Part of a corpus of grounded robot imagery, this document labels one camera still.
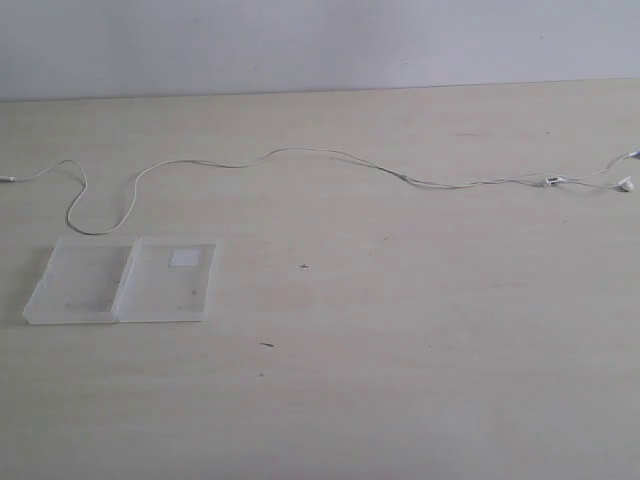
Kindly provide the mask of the translucent plastic storage case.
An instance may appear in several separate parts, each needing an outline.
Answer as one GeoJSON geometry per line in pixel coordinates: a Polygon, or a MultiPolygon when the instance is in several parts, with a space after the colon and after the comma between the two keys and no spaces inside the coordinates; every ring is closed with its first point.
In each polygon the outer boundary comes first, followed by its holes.
{"type": "Polygon", "coordinates": [[[30,325],[201,322],[215,256],[205,237],[61,238],[23,316],[30,325]]]}

